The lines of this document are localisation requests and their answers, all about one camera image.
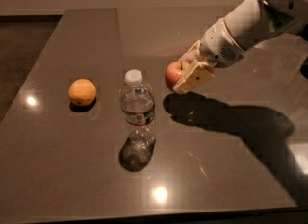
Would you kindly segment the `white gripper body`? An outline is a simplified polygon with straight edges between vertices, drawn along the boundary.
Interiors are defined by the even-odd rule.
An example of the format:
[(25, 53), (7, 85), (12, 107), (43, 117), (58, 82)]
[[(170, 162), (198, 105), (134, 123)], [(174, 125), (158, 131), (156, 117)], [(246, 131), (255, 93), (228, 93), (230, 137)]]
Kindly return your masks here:
[(218, 20), (200, 41), (200, 54), (215, 68), (230, 67), (241, 60), (246, 51), (231, 37), (224, 19)]

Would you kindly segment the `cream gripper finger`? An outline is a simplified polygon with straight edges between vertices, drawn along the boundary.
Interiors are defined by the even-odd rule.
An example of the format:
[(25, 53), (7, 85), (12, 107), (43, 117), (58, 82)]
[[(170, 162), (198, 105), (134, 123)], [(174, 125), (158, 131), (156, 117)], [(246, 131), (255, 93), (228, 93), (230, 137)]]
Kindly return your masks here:
[(186, 94), (214, 77), (214, 70), (205, 62), (180, 62), (180, 77), (173, 87), (177, 94)]
[(191, 48), (187, 50), (179, 59), (179, 62), (200, 62), (202, 60), (202, 56), (200, 55), (200, 41), (197, 41)]

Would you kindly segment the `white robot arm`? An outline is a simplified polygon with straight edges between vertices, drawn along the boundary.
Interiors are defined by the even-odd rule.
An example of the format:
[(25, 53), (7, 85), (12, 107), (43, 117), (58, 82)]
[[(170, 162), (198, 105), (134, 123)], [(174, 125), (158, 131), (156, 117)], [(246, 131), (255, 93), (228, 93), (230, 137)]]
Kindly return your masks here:
[(216, 68), (233, 65), (260, 42), (298, 32), (307, 23), (308, 0), (244, 0), (179, 59), (188, 68), (172, 90), (186, 94), (211, 80)]

